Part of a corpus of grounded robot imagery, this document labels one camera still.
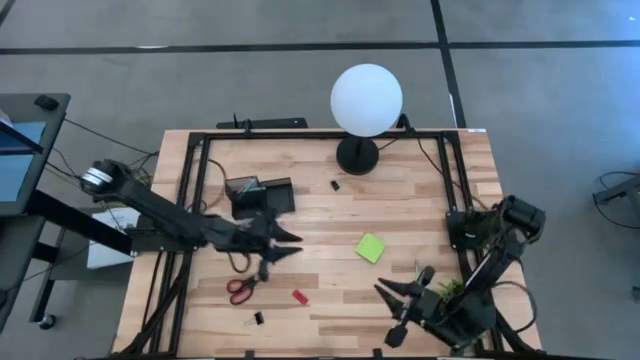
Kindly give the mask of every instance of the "white globe lamp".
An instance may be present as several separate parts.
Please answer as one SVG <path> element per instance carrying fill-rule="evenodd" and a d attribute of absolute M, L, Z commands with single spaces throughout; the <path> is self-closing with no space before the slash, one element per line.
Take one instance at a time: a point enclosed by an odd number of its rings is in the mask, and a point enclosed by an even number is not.
<path fill-rule="evenodd" d="M 364 175 L 378 162 L 378 147 L 369 137 L 385 132 L 402 110 L 402 89 L 393 74 L 379 65 L 347 69 L 331 90 L 331 112 L 347 131 L 336 159 L 345 172 Z"/>

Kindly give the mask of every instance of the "black strip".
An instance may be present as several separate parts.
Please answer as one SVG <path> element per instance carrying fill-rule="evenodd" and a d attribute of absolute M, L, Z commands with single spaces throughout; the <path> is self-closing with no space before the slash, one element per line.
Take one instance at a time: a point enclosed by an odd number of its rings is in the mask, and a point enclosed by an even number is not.
<path fill-rule="evenodd" d="M 440 9 L 440 1 L 431 0 L 431 9 L 433 10 L 433 19 L 436 23 L 436 31 L 438 32 L 438 44 L 440 45 L 440 55 L 442 56 L 442 66 L 444 67 L 444 75 L 447 79 L 447 88 L 453 102 L 454 118 L 456 127 L 466 128 L 467 121 L 464 118 L 462 110 L 462 98 L 458 89 L 458 81 L 456 80 L 456 71 L 453 68 L 453 60 L 451 59 L 451 51 L 449 50 L 449 40 L 447 40 L 447 31 L 444 27 L 444 19 L 442 10 Z"/>
<path fill-rule="evenodd" d="M 196 184 L 193 195 L 192 204 L 200 204 L 202 201 L 202 189 L 204 188 L 204 180 L 207 174 L 207 164 L 209 163 L 209 146 L 211 141 L 204 139 L 202 144 L 202 152 L 200 153 L 200 162 L 198 164 L 198 172 L 196 175 Z M 192 206 L 191 212 L 194 215 L 200 215 L 200 206 Z M 189 283 L 189 274 L 191 272 L 191 260 L 193 258 L 193 252 L 185 253 L 182 257 L 183 265 L 186 266 L 187 273 L 185 275 L 185 281 Z M 184 306 L 187 299 L 187 286 L 178 294 L 176 299 L 176 308 L 173 313 L 173 326 L 171 327 L 171 338 L 169 340 L 169 352 L 174 354 L 178 353 L 178 346 L 180 345 L 180 335 L 182 332 L 182 318 L 184 316 Z"/>
<path fill-rule="evenodd" d="M 452 42 L 450 49 L 575 49 L 640 47 L 640 40 Z"/>
<path fill-rule="evenodd" d="M 9 16 L 9 11 L 11 11 L 11 8 L 15 3 L 16 0 L 7 0 L 7 2 L 2 7 L 2 10 L 0 10 L 0 26 L 2 26 L 4 20 L 7 18 L 7 16 Z"/>
<path fill-rule="evenodd" d="M 453 191 L 453 180 L 451 179 L 451 170 L 449 169 L 449 159 L 447 158 L 447 148 L 444 145 L 444 137 L 438 136 L 438 153 L 440 155 L 440 166 L 442 168 L 442 177 L 444 178 L 444 190 L 447 194 L 449 203 L 449 211 L 458 211 L 456 207 L 456 195 Z"/>
<path fill-rule="evenodd" d="M 449 142 L 453 147 L 453 154 L 456 160 L 456 168 L 458 169 L 458 179 L 460 181 L 460 190 L 462 191 L 462 198 L 464 201 L 465 211 L 473 211 L 473 199 L 471 198 L 471 188 L 469 187 L 469 179 L 467 177 L 467 168 L 464 164 L 464 157 L 462 155 L 462 147 L 460 146 L 460 136 L 455 134 L 449 134 Z M 476 264 L 480 264 L 482 261 L 484 254 L 480 250 L 474 250 L 474 257 L 476 260 Z M 466 251 L 458 251 L 458 261 L 460 262 L 460 269 L 463 272 L 463 277 L 465 277 L 464 273 L 468 272 L 466 275 L 465 282 L 471 276 L 471 266 L 469 265 L 469 258 L 467 257 Z M 493 301 L 493 296 L 491 292 L 487 295 L 487 300 L 491 302 L 491 304 L 495 304 Z M 491 345 L 493 350 L 504 351 L 504 344 L 502 343 L 502 336 L 497 330 L 497 325 L 490 330 L 491 336 L 489 339 L 491 340 Z"/>
<path fill-rule="evenodd" d="M 291 132 L 274 132 L 274 131 L 260 131 L 251 132 L 245 134 L 244 132 L 229 132 L 229 133 L 203 133 L 207 139 L 221 139 L 221 140 L 234 140 L 234 139 L 344 139 L 351 136 L 346 131 L 291 131 Z M 415 139 L 419 137 L 421 139 L 437 139 L 442 136 L 442 131 L 416 131 L 412 134 L 408 134 L 405 131 L 386 131 L 382 134 L 373 136 L 375 139 Z"/>
<path fill-rule="evenodd" d="M 159 48 L 135 46 L 63 47 L 63 48 L 5 48 L 0 55 L 106 55 L 106 54 L 175 54 L 225 53 L 266 51 L 332 51 L 332 50 L 416 50 L 438 49 L 436 42 L 352 42 L 352 43 L 300 43 L 254 45 L 177 45 Z"/>
<path fill-rule="evenodd" d="M 187 151 L 184 155 L 184 166 L 182 168 L 182 175 L 180 177 L 180 187 L 178 188 L 178 198 L 176 199 L 176 204 L 179 206 L 184 206 L 184 203 L 187 197 L 187 187 L 189 186 L 189 175 L 191 173 L 191 164 L 193 162 L 193 153 L 195 151 L 195 144 L 191 141 L 192 136 L 198 136 L 198 135 L 195 133 L 189 134 Z M 160 283 L 160 295 L 158 296 L 158 305 L 160 305 L 162 300 L 166 297 L 167 291 L 169 289 L 169 284 L 171 283 L 171 275 L 173 273 L 173 264 L 175 261 L 175 256 L 176 256 L 175 252 L 167 253 L 167 260 L 164 263 L 164 273 L 162 274 L 162 282 Z M 164 322 L 164 317 L 160 319 L 160 324 L 155 329 L 151 337 L 151 343 L 149 345 L 149 353 L 158 352 L 158 349 L 160 347 L 160 338 L 162 336 L 163 322 Z"/>

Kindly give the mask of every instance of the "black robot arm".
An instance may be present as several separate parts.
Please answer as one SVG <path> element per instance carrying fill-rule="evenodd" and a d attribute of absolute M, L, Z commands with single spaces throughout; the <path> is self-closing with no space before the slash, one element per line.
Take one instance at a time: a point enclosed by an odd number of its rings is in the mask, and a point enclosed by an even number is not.
<path fill-rule="evenodd" d="M 545 223 L 540 209 L 514 197 L 506 197 L 491 211 L 467 213 L 458 218 L 449 231 L 463 249 L 487 249 L 484 258 L 464 286 L 443 298 L 428 289 L 434 269 L 426 267 L 418 280 L 398 283 L 378 279 L 393 292 L 409 296 L 406 303 L 396 299 L 383 287 L 375 285 L 398 324 L 392 328 L 385 343 L 391 347 L 402 344 L 406 324 L 411 321 L 448 344 L 454 352 L 475 342 L 482 333 L 497 327 L 514 351 L 534 352 L 509 326 L 502 314 L 489 300 L 488 294 L 513 261 L 520 258 L 524 248 L 537 241 Z"/>
<path fill-rule="evenodd" d="M 297 242 L 302 239 L 286 232 L 277 224 L 274 213 L 254 218 L 247 227 L 240 227 L 220 216 L 197 216 L 154 193 L 135 179 L 125 164 L 113 160 L 96 161 L 83 174 L 81 189 L 94 201 L 119 201 L 151 219 L 154 226 L 189 248 L 211 243 L 220 252 L 259 254 L 263 261 L 275 263 L 301 250 L 299 247 L 276 247 L 276 242 Z M 266 274 L 261 274 L 266 281 Z"/>

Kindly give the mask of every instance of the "wooden table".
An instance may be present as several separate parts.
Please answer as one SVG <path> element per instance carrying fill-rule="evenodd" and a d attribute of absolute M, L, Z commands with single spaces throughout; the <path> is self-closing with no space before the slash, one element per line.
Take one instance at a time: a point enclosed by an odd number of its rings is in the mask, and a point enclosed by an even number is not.
<path fill-rule="evenodd" d="M 186 130 L 167 131 L 162 143 L 153 191 L 172 201 L 177 196 L 188 136 Z M 502 191 L 487 134 L 460 130 L 460 138 L 473 194 L 488 205 L 499 201 Z M 375 141 L 380 146 L 389 140 Z M 227 256 L 211 247 L 196 252 L 178 356 L 243 356 L 247 349 L 255 350 L 257 356 L 369 356 L 373 348 L 396 356 L 449 354 L 444 343 L 413 325 L 403 346 L 392 350 L 384 345 L 384 336 L 394 321 L 373 288 L 378 277 L 410 281 L 415 259 L 422 266 L 436 269 L 432 284 L 460 278 L 445 227 L 447 201 L 442 176 L 413 139 L 399 140 L 382 150 L 378 166 L 370 174 L 349 176 L 335 162 L 337 144 L 338 140 L 303 139 L 211 143 L 210 157 L 225 167 L 229 178 L 291 177 L 296 211 L 282 215 L 280 223 L 304 238 L 304 251 L 273 266 L 270 281 L 260 284 L 254 296 L 241 306 L 229 304 L 224 287 L 228 280 L 245 276 L 235 274 Z M 422 144 L 438 163 L 436 142 L 424 139 Z M 448 152 L 457 179 L 452 150 Z M 196 168 L 193 166 L 191 179 Z M 338 180 L 340 190 L 331 188 L 331 180 Z M 212 202 L 222 183 L 220 171 L 208 166 L 204 201 Z M 228 199 L 225 197 L 207 213 L 231 219 Z M 375 233 L 386 244 L 375 265 L 354 253 L 364 232 Z M 135 260 L 114 343 L 116 351 L 140 330 L 155 259 L 156 254 L 149 253 Z M 524 284 L 517 264 L 504 279 Z M 291 296 L 294 289 L 309 298 L 307 306 Z M 521 290 L 496 288 L 494 297 L 514 328 L 530 320 L 529 302 Z M 256 311 L 262 311 L 265 323 L 245 325 Z M 171 310 L 165 319 L 169 320 L 164 323 L 161 350 L 168 346 Z M 535 326 L 521 335 L 533 347 L 540 347 Z"/>

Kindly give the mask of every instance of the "desk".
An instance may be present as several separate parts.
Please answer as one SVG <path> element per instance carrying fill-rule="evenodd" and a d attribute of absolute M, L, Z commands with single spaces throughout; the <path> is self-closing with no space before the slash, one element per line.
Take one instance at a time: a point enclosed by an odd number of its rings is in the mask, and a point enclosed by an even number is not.
<path fill-rule="evenodd" d="M 459 134 L 472 193 L 486 204 L 499 201 L 502 191 L 487 134 L 466 130 Z M 172 201 L 177 196 L 188 139 L 189 131 L 167 131 L 162 143 L 153 191 Z M 378 146 L 388 141 L 375 139 Z M 253 298 L 237 307 L 229 304 L 224 286 L 229 279 L 243 276 L 233 272 L 226 255 L 210 247 L 197 251 L 192 259 L 179 357 L 243 356 L 249 349 L 255 350 L 256 356 L 370 356 L 373 348 L 382 348 L 385 356 L 449 354 L 446 345 L 415 326 L 409 327 L 403 346 L 395 350 L 385 346 L 384 336 L 394 321 L 373 288 L 378 277 L 410 281 L 415 276 L 414 259 L 436 269 L 434 284 L 460 278 L 445 227 L 448 205 L 442 176 L 420 152 L 415 139 L 398 140 L 382 150 L 378 166 L 370 174 L 348 176 L 335 162 L 338 142 L 211 142 L 209 156 L 225 167 L 229 178 L 291 177 L 296 211 L 279 220 L 283 228 L 304 238 L 304 251 L 273 266 L 270 281 L 259 285 Z M 436 141 L 424 139 L 422 144 L 438 163 Z M 447 153 L 454 169 L 452 149 Z M 198 164 L 197 160 L 198 155 L 192 163 Z M 186 204 L 191 202 L 196 168 L 192 167 Z M 455 171 L 453 178 L 458 179 Z M 331 180 L 339 181 L 338 191 L 331 188 Z M 203 200 L 210 203 L 215 199 L 222 184 L 219 170 L 208 166 Z M 207 213 L 230 219 L 229 201 L 224 198 Z M 386 243 L 375 265 L 354 253 L 364 232 L 373 232 Z M 134 262 L 114 351 L 128 345 L 140 330 L 156 255 L 143 254 Z M 507 278 L 524 283 L 517 264 L 505 273 L 503 279 Z M 158 289 L 156 282 L 152 309 Z M 293 289 L 309 298 L 307 306 L 291 296 Z M 514 328 L 531 318 L 527 296 L 519 289 L 497 288 L 494 297 Z M 256 311 L 262 311 L 265 323 L 245 326 Z M 170 310 L 160 350 L 167 349 L 171 319 Z M 535 326 L 521 335 L 531 346 L 540 347 Z"/>
<path fill-rule="evenodd" d="M 13 123 L 45 123 L 38 141 L 43 151 L 31 159 L 15 201 L 0 201 L 0 296 L 6 296 L 4 304 L 0 303 L 0 333 L 11 313 L 31 258 L 56 264 L 64 261 L 65 256 L 69 255 L 69 249 L 77 250 L 78 244 L 86 243 L 86 240 L 74 239 L 65 243 L 69 247 L 60 247 L 61 241 L 58 241 L 57 246 L 38 242 L 46 220 L 126 254 L 131 247 L 131 240 L 120 232 L 36 189 L 71 99 L 69 94 L 45 94 L 59 103 L 55 110 L 50 111 L 34 104 L 39 95 L 41 94 L 0 94 L 0 108 L 9 115 Z M 55 279 L 69 278 L 68 274 L 58 276 L 61 272 L 60 268 L 46 272 L 29 318 L 31 322 L 39 322 L 45 314 Z"/>

